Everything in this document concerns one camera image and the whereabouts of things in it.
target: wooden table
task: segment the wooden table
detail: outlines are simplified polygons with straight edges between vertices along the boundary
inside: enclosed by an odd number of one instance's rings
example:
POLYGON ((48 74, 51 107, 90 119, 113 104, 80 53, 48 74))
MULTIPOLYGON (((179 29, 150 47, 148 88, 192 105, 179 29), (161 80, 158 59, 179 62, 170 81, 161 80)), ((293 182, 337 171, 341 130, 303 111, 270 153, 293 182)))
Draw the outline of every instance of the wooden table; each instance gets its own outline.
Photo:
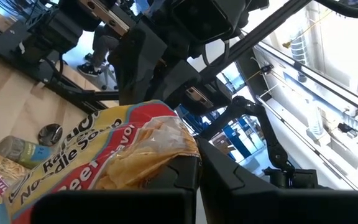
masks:
MULTIPOLYGON (((0 15, 1 30, 12 23, 0 15)), ((69 66, 63 74, 84 89, 98 90, 69 66)), ((117 105, 113 101, 103 103, 117 105)), ((37 143, 40 129, 51 123, 60 124, 66 136, 85 116, 76 106, 48 88, 37 87, 32 79, 0 60, 0 140, 13 135, 37 143)))

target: wire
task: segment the wire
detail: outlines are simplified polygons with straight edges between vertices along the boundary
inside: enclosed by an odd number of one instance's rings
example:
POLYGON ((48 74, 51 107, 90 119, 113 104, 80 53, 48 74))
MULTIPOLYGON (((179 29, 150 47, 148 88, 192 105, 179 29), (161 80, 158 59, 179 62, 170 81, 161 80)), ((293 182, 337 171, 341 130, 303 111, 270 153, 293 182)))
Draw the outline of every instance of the wire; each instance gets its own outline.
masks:
POLYGON ((251 78, 253 78, 254 76, 256 75, 259 75, 260 74, 260 70, 258 72, 255 72, 255 74, 251 75, 251 77, 249 77, 246 82, 248 82, 248 80, 250 80, 251 78))
POLYGON ((27 22, 31 19, 31 16, 32 16, 32 14, 34 13, 34 10, 35 10, 35 8, 36 8, 37 5, 38 5, 38 2, 39 2, 39 0, 36 0, 36 1, 34 2, 34 6, 33 6, 32 10, 31 10, 30 15, 29 15, 28 18, 26 19, 25 23, 27 23, 27 22))
POLYGON ((15 9, 13 9, 13 8, 10 7, 10 6, 5 5, 5 4, 4 4, 3 2, 1 2, 1 1, 0 1, 0 8, 1 8, 2 10, 6 11, 8 14, 14 16, 14 17, 19 16, 19 13, 18 13, 15 9))
POLYGON ((325 19, 327 16, 330 15, 330 13, 332 13, 333 11, 329 11, 328 13, 326 13, 323 17, 321 17, 319 20, 317 20, 316 22, 314 22, 311 26, 309 26, 307 29, 305 29, 301 34, 299 34, 297 37, 295 37, 294 39, 292 39, 289 42, 286 42, 283 44, 283 47, 285 47, 286 49, 289 49, 292 42, 296 41, 296 39, 298 39, 299 37, 303 36, 303 34, 305 34, 306 32, 308 32, 311 28, 313 28, 315 25, 317 25, 318 23, 320 23, 323 19, 325 19))
POLYGON ((62 76, 63 76, 63 73, 60 73, 60 71, 57 70, 55 64, 54 64, 51 60, 49 60, 49 58, 44 58, 44 60, 45 60, 45 61, 48 63, 48 65, 52 68, 53 73, 56 74, 56 75, 58 75, 58 78, 57 78, 57 79, 58 79, 58 80, 61 80, 61 79, 62 79, 62 76))
POLYGON ((246 6, 246 8, 244 9, 245 11, 248 9, 249 5, 251 5, 252 0, 249 1, 248 5, 246 6))
POLYGON ((59 54, 59 74, 63 75, 63 69, 64 69, 64 61, 63 61, 63 54, 59 54))
POLYGON ((8 5, 10 5, 18 14, 23 14, 24 13, 24 10, 23 10, 23 7, 21 5, 19 5, 18 3, 16 2, 12 2, 10 0, 5 0, 6 3, 8 3, 8 5))

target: black metal frame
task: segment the black metal frame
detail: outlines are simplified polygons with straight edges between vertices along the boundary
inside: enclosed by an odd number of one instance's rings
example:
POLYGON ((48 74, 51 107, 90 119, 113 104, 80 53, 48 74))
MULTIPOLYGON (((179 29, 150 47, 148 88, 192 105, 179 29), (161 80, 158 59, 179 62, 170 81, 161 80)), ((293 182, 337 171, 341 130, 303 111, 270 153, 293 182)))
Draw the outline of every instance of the black metal frame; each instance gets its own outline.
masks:
MULTIPOLYGON (((222 55, 212 63, 211 67, 206 67, 202 70, 200 75, 203 79, 203 83, 210 82, 221 70, 226 68, 230 63, 233 63, 239 56, 241 56, 241 54, 247 52, 253 46, 258 44, 276 28, 282 25, 290 16, 298 12, 311 1, 312 0, 289 0, 279 10, 274 12, 253 31, 231 47, 229 57, 225 62, 221 63, 224 57, 224 55, 222 55)), ((118 7, 114 8, 114 12, 118 16, 123 13, 120 11, 122 10, 118 7)), ((106 109, 106 105, 99 102, 99 100, 118 100, 118 94, 116 92, 101 92, 82 89, 67 77, 58 75, 56 70, 47 62, 41 63, 37 68, 26 68, 26 66, 18 63, 11 52, 15 50, 13 48, 16 48, 20 40, 26 37, 26 35, 28 35, 28 33, 25 30, 25 25, 20 21, 16 22, 7 31, 3 32, 2 35, 0 35, 0 57, 35 81, 44 83, 47 88, 51 89, 86 113, 93 113, 98 110, 106 109)), ((48 58, 52 62, 58 61, 56 52, 52 52, 48 58)))

